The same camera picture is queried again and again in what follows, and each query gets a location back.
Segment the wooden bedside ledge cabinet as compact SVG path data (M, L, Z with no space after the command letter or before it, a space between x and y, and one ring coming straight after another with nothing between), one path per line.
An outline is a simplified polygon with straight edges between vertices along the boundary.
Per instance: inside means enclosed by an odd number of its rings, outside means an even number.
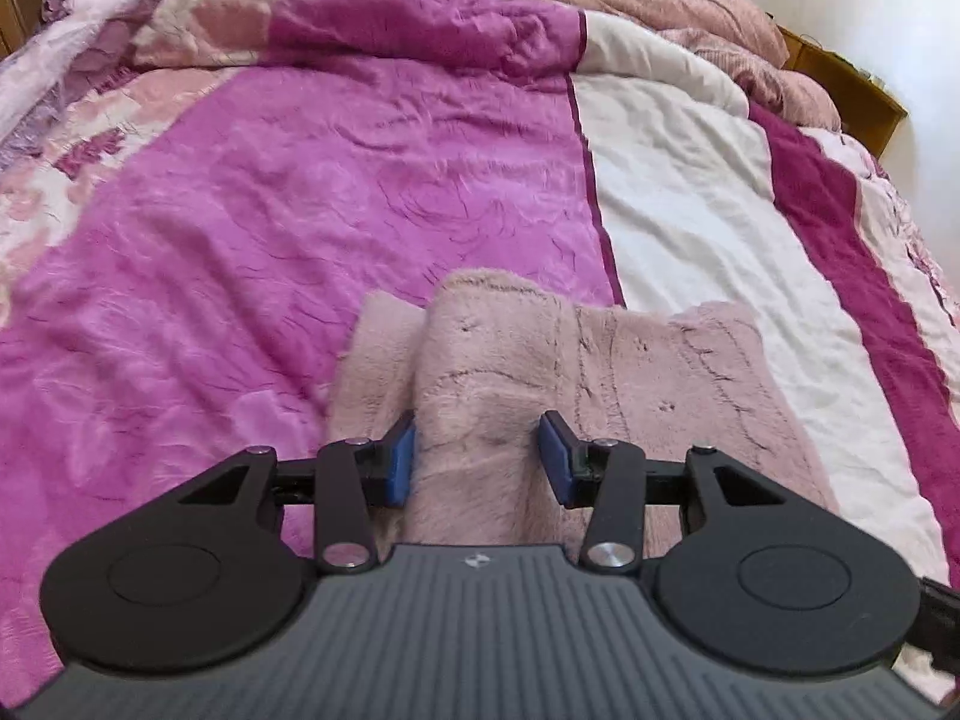
M848 60L784 26L778 28L788 44L786 67L809 76L827 90L841 115L838 132L856 138L875 156L884 153L896 127L907 117L905 108Z

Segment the pink knit cardigan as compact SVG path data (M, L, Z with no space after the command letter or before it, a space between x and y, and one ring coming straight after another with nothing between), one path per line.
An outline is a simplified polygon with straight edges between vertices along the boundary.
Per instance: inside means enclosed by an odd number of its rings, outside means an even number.
M374 291L338 361L331 439L387 433L412 413L407 504L374 517L398 543L560 543L587 512L556 502L535 445L547 411L583 439L619 439L679 460L718 447L833 507L811 439L771 376L754 312L705 302L673 316L590 307L501 270L449 275L425 305Z

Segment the lavender floral pillow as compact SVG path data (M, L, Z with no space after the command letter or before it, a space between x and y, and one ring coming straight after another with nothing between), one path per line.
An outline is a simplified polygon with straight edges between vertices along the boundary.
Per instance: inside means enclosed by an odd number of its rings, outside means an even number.
M44 0L41 26L2 62L2 166L41 151L65 110L127 82L132 37L160 0Z

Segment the purple white patchwork quilt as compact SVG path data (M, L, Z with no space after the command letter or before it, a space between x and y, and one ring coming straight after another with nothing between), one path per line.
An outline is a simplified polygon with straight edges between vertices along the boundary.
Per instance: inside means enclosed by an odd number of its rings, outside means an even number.
M2 172L8 718L952 718L958 678L697 649L579 543L377 544L285 628L178 674L67 665L76 541L249 445L311 458L374 291L507 271L590 307L754 312L835 493L958 592L958 307L850 137L553 0L160 0L127 82Z

